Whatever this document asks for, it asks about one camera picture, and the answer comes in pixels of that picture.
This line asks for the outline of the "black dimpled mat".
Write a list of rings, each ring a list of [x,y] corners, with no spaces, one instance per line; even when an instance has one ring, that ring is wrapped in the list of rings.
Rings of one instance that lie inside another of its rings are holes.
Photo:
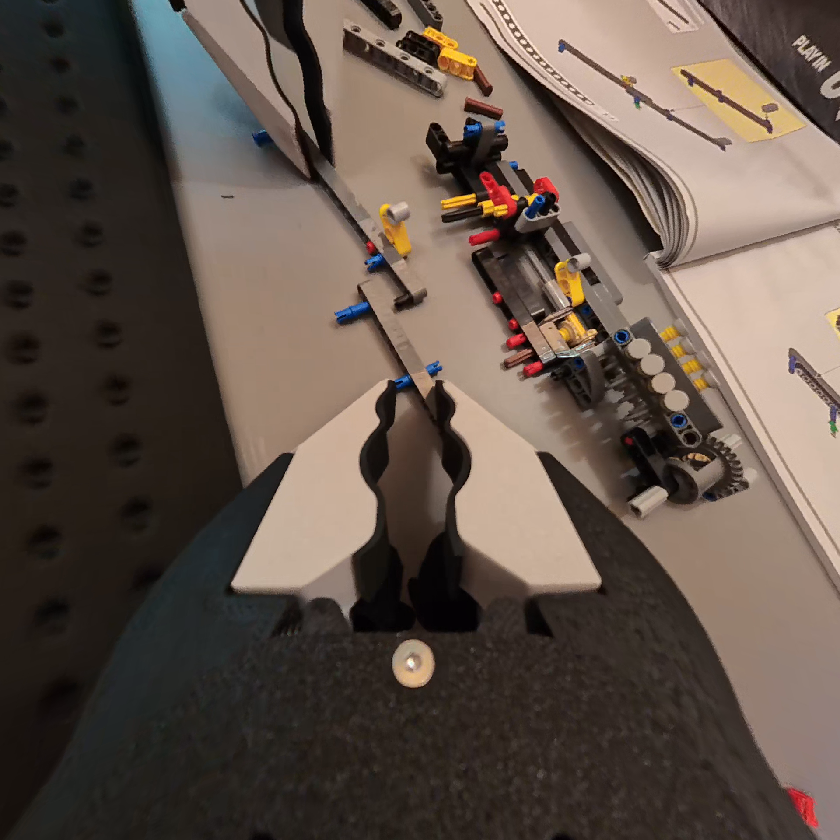
[[[129,2],[1,2],[2,838],[239,489]]]

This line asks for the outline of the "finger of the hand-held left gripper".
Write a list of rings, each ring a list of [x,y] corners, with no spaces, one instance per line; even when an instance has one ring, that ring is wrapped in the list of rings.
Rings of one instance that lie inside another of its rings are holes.
[[[274,145],[310,179],[305,131],[296,105],[279,83],[271,38],[252,3],[185,1],[182,18]]]
[[[269,37],[280,87],[302,128],[334,164],[335,2],[303,1],[303,40],[298,48]]]

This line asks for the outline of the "open instruction booklet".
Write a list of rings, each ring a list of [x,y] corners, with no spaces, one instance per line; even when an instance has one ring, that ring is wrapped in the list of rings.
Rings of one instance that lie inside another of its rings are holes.
[[[635,195],[654,278],[838,584],[838,143],[699,2],[469,2]]]

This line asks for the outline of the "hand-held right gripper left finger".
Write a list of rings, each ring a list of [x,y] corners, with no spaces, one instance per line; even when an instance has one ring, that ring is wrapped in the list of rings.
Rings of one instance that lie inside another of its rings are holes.
[[[354,555],[375,535],[379,501],[361,456],[393,384],[376,383],[297,446],[234,574],[234,592],[363,597]]]

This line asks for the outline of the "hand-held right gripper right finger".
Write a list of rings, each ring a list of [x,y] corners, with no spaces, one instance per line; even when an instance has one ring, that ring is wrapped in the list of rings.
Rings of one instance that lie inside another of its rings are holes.
[[[449,381],[434,388],[441,461],[451,480],[446,591],[475,602],[594,592],[602,577],[538,452]]]

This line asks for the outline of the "yellow lego connector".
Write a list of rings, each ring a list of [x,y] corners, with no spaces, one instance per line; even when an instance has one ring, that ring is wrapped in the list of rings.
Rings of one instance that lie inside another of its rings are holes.
[[[430,26],[425,27],[423,37],[438,47],[435,60],[438,69],[467,81],[474,79],[478,67],[477,59],[461,52],[456,40]]]

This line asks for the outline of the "lego set box yellow car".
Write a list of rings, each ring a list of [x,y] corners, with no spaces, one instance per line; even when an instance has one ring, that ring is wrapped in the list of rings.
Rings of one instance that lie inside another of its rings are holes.
[[[839,2],[700,4],[796,107],[839,142]]]

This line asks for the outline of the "light grey lego beam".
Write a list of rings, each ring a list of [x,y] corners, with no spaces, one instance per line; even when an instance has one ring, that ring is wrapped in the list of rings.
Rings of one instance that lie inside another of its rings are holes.
[[[447,78],[440,70],[348,18],[343,20],[343,50],[434,98],[446,92]]]

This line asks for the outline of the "grey lego beam yellow piece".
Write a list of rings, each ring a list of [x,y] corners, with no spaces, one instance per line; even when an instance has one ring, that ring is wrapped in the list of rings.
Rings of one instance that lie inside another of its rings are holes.
[[[421,303],[427,296],[425,287],[419,286],[418,281],[412,279],[405,259],[307,134],[304,136],[304,148],[311,157],[314,180],[331,198],[365,246],[369,255],[364,262],[368,273],[371,275],[377,270],[387,270],[401,290],[401,294],[393,299],[394,309],[400,311]]]

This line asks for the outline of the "partly built lego chassis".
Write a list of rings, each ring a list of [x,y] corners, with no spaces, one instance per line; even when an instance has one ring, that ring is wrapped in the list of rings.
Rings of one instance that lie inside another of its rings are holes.
[[[623,296],[562,220],[560,190],[506,157],[501,120],[468,115],[459,135],[437,122],[425,144],[436,172],[459,194],[441,202],[446,225],[475,225],[471,262],[507,320],[508,369],[549,376],[583,412],[609,406],[631,464],[630,512],[645,518],[667,502],[720,501],[751,487],[754,472],[701,389],[702,373],[678,360],[679,332],[650,318],[630,322]]]

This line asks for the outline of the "black lego connector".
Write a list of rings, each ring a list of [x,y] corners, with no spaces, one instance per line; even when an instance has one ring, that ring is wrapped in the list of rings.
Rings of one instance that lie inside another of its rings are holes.
[[[409,29],[395,42],[395,46],[431,67],[438,67],[441,46],[422,34]]]

